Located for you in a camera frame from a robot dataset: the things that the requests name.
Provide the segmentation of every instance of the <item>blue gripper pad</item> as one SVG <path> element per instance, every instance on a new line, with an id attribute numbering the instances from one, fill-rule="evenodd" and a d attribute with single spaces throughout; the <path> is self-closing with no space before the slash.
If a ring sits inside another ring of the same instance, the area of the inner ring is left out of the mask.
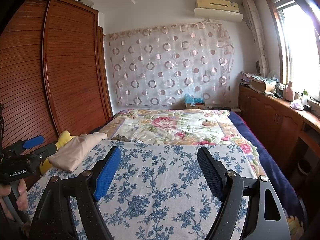
<path id="1" fill-rule="evenodd" d="M 121 152 L 118 147 L 112 147 L 106 157 L 108 157 L 108 155 L 111 156 L 108 158 L 107 163 L 102 168 L 96 180 L 96 187 L 93 193 L 95 201 L 99 201 L 107 194 L 121 161 Z"/>

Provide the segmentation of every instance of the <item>blue plastic bag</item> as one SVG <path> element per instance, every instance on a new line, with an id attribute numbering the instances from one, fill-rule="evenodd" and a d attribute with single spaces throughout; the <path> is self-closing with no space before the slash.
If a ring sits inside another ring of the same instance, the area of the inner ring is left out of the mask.
<path id="1" fill-rule="evenodd" d="M 195 104 L 195 103 L 204 103 L 203 98 L 192 98 L 191 95 L 186 94 L 184 97 L 184 103 L 185 104 Z"/>

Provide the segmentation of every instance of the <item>white wall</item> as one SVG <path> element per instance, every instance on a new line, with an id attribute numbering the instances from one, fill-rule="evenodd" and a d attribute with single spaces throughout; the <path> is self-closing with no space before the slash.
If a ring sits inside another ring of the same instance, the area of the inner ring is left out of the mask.
<path id="1" fill-rule="evenodd" d="M 122 6 L 117 10 L 105 12 L 105 33 L 172 23 L 194 23 L 203 21 L 204 19 L 194 18 L 195 1 L 196 0 L 144 0 L 143 2 Z M 224 24 L 224 28 L 228 30 L 235 48 L 234 63 L 230 73 L 230 91 L 232 94 L 231 106 L 237 106 L 238 85 L 240 81 L 239 73 L 241 71 L 255 73 L 258 54 L 252 32 L 244 21 L 241 23 L 222 21 L 222 23 Z M 119 107 L 117 103 L 108 43 L 105 43 L 105 51 L 110 99 L 112 101 L 113 112 L 117 113 L 123 108 Z"/>
<path id="2" fill-rule="evenodd" d="M 262 23 L 264 39 L 265 39 L 265 54 L 269 64 L 269 71 L 275 70 L 280 77 L 280 57 L 279 46 L 276 34 L 275 24 L 266 0 L 254 0 L 258 9 L 260 20 Z"/>
<path id="3" fill-rule="evenodd" d="M 98 15 L 98 25 L 100 27 L 102 27 L 102 33 L 105 33 L 105 16 L 104 13 L 99 11 L 99 15 Z"/>

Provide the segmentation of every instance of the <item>sheer curtain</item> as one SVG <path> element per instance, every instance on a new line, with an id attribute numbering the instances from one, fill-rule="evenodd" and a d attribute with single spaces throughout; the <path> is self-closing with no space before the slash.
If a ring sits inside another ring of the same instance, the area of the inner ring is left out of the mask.
<path id="1" fill-rule="evenodd" d="M 259 13 L 253 0 L 242 0 L 242 3 L 247 14 L 253 37 L 258 49 L 260 74 L 261 76 L 266 77 L 269 73 L 269 67 L 264 53 L 265 43 Z"/>
<path id="2" fill-rule="evenodd" d="M 120 105 L 173 108 L 186 94 L 209 105 L 228 102 L 234 48 L 222 24 L 157 26 L 109 38 Z"/>

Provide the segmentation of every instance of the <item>item on windowsill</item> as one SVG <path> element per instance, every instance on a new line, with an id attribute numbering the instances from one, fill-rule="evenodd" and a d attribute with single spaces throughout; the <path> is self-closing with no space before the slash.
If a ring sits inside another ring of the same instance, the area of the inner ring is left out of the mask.
<path id="1" fill-rule="evenodd" d="M 311 112 L 311 106 L 305 104 L 305 105 L 303 106 L 303 110 Z"/>
<path id="2" fill-rule="evenodd" d="M 285 88 L 287 87 L 287 84 L 284 84 L 283 90 L 282 90 L 282 97 L 285 98 Z"/>
<path id="3" fill-rule="evenodd" d="M 308 92 L 304 89 L 302 93 L 302 104 L 305 105 L 308 102 Z"/>
<path id="4" fill-rule="evenodd" d="M 282 99 L 283 97 L 282 97 L 280 94 L 275 93 L 275 98 L 280 98 L 280 99 Z"/>
<path id="5" fill-rule="evenodd" d="M 254 91 L 256 91 L 256 92 L 258 92 L 258 93 L 260 93 L 260 94 L 263 93 L 263 92 L 260 91 L 259 89 L 254 88 L 252 85 L 250 85 L 249 88 L 251 88 L 252 90 L 254 90 Z"/>
<path id="6" fill-rule="evenodd" d="M 300 98 L 300 93 L 299 92 L 295 92 L 294 93 L 294 100 L 299 99 Z"/>
<path id="7" fill-rule="evenodd" d="M 279 89 L 279 93 L 276 93 L 276 94 L 281 95 L 281 98 L 282 98 L 282 96 L 283 96 L 283 90 L 282 90 L 282 89 Z"/>
<path id="8" fill-rule="evenodd" d="M 274 96 L 275 94 L 272 92 L 263 92 L 264 95 L 266 96 Z"/>
<path id="9" fill-rule="evenodd" d="M 247 81 L 247 80 L 241 79 L 241 83 L 243 83 L 243 84 L 247 84 L 247 85 L 250 85 L 250 80 L 249 80 L 249 81 Z"/>
<path id="10" fill-rule="evenodd" d="M 280 88 L 280 82 L 279 80 L 277 80 L 277 84 L 275 85 L 275 90 L 276 90 L 275 93 L 279 93 L 279 88 Z"/>
<path id="11" fill-rule="evenodd" d="M 290 107 L 293 108 L 293 109 L 297 109 L 297 110 L 303 111 L 303 105 L 302 105 L 300 99 L 293 100 L 290 103 Z"/>
<path id="12" fill-rule="evenodd" d="M 245 84 L 245 83 L 242 83 L 242 82 L 240 82 L 240 86 L 249 87 L 248 84 Z"/>
<path id="13" fill-rule="evenodd" d="M 276 85 L 276 82 L 270 79 L 261 80 L 261 79 L 252 79 L 252 87 L 261 91 L 261 92 L 271 92 Z"/>
<path id="14" fill-rule="evenodd" d="M 285 89 L 285 100 L 293 101 L 294 95 L 292 90 L 292 81 L 289 81 L 287 88 Z"/>

